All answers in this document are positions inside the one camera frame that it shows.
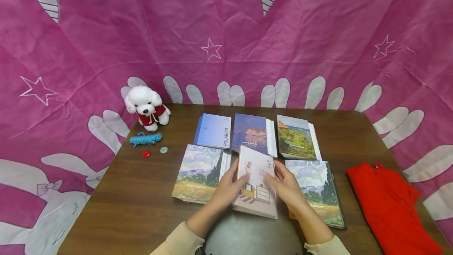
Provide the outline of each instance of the star pattern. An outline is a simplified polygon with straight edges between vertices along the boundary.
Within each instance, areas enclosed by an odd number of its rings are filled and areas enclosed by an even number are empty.
[[[30,81],[27,78],[20,77],[28,86],[29,89],[22,93],[20,97],[26,97],[26,96],[35,96],[40,100],[42,103],[45,104],[45,106],[48,106],[48,97],[50,95],[56,95],[57,93],[52,91],[51,89],[46,88],[44,86],[44,83],[42,82],[42,77],[39,77],[36,82]]]
[[[376,49],[378,49],[376,51],[376,54],[374,55],[373,58],[376,58],[378,55],[382,54],[384,55],[384,57],[387,56],[387,49],[394,43],[395,41],[389,41],[389,35],[387,35],[387,37],[385,37],[384,41],[382,41],[382,43],[380,44],[375,44],[374,46],[376,47]]]
[[[218,44],[214,46],[212,43],[211,39],[208,39],[208,46],[202,47],[203,50],[205,50],[208,53],[208,60],[211,59],[211,57],[215,56],[218,59],[222,59],[219,54],[219,49],[222,47],[221,44]]]

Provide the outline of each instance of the red fabric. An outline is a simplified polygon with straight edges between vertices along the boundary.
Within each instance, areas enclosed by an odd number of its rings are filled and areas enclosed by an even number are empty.
[[[150,126],[155,122],[152,115],[141,115],[141,114],[138,115],[141,122],[143,123],[143,126]]]
[[[365,219],[386,255],[442,254],[414,208],[420,192],[401,175],[367,163],[347,172]]]
[[[165,112],[165,106],[164,105],[159,105],[159,106],[155,107],[155,111],[154,111],[154,113],[152,115],[161,116],[161,115],[164,114],[164,112]],[[143,123],[143,126],[151,126],[152,124],[155,123],[154,118],[152,117],[152,115],[141,115],[141,114],[138,114],[141,122]]]

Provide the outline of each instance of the finger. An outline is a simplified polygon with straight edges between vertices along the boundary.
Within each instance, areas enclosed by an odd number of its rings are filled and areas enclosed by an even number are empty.
[[[242,175],[238,180],[236,180],[236,182],[234,183],[234,186],[238,189],[241,189],[242,187],[244,187],[244,185],[249,181],[250,179],[250,175],[248,174],[244,174]]]
[[[233,176],[234,176],[234,173],[236,172],[236,170],[238,169],[238,159],[235,159],[233,164],[230,166],[230,168],[226,171],[225,173],[225,176],[228,178],[228,179],[233,179]]]
[[[279,170],[277,170],[277,169],[275,170],[275,175],[277,176],[277,177],[275,178],[276,180],[278,180],[278,181],[280,181],[280,182],[283,182],[284,177],[283,177],[283,175],[281,174],[281,172],[280,172]]]
[[[266,183],[270,186],[274,187],[275,190],[277,190],[281,185],[280,182],[278,182],[272,175],[268,174],[267,172],[264,173],[264,181],[266,181]]]
[[[283,178],[286,178],[287,176],[291,175],[292,172],[290,172],[286,166],[279,162],[279,161],[274,161],[274,166],[275,168],[281,173],[281,175],[283,176]]]

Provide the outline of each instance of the plush dog ear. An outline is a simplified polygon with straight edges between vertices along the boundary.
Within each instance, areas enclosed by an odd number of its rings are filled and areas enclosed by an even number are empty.
[[[149,89],[149,90],[151,91],[151,93],[150,93],[151,94],[151,99],[152,99],[151,100],[151,104],[154,107],[160,106],[162,104],[162,99],[160,98],[160,95],[157,92],[155,92],[155,91],[153,91],[151,89]]]
[[[124,103],[125,103],[126,109],[129,113],[135,113],[137,111],[137,109],[135,108],[135,105],[132,105],[129,95],[126,95],[126,97],[124,99]]]

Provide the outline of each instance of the hand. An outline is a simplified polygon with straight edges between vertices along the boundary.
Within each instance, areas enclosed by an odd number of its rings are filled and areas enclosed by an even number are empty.
[[[265,172],[264,180],[274,187],[278,197],[286,203],[290,210],[296,213],[300,207],[307,204],[307,200],[300,190],[294,174],[279,161],[274,161],[274,166],[275,177]]]
[[[236,200],[239,195],[239,191],[242,189],[242,187],[244,187],[244,185],[250,178],[248,174],[244,174],[241,178],[236,180],[236,182],[233,182],[233,177],[237,169],[238,159],[233,162],[233,165],[221,178],[211,201],[209,201],[209,204],[217,207],[220,210],[225,210],[229,205],[233,203],[233,201]]]

